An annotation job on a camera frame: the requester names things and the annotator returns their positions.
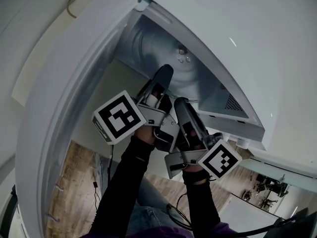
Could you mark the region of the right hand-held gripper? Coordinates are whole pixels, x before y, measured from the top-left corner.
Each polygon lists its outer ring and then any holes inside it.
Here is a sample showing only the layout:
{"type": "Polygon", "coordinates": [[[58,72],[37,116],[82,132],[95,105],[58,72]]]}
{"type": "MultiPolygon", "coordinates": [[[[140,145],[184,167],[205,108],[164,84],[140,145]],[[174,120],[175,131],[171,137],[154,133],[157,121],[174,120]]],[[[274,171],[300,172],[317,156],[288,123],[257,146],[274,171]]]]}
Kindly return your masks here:
{"type": "Polygon", "coordinates": [[[180,131],[175,143],[178,150],[164,158],[170,179],[189,165],[198,165],[220,180],[240,164],[241,155],[223,139],[222,133],[208,135],[199,115],[184,98],[175,100],[174,109],[180,131]]]}

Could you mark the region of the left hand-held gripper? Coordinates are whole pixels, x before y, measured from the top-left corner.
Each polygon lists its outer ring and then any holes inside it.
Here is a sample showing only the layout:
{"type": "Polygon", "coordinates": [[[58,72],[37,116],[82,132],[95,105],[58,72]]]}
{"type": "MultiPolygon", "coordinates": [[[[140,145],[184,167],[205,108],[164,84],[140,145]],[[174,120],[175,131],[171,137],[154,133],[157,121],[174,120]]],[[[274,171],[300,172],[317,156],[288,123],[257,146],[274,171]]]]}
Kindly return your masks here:
{"type": "Polygon", "coordinates": [[[166,95],[173,73],[165,64],[142,87],[137,100],[124,90],[94,111],[92,122],[108,145],[119,143],[145,125],[153,127],[158,150],[173,151],[180,130],[169,113],[172,103],[166,95]]]}

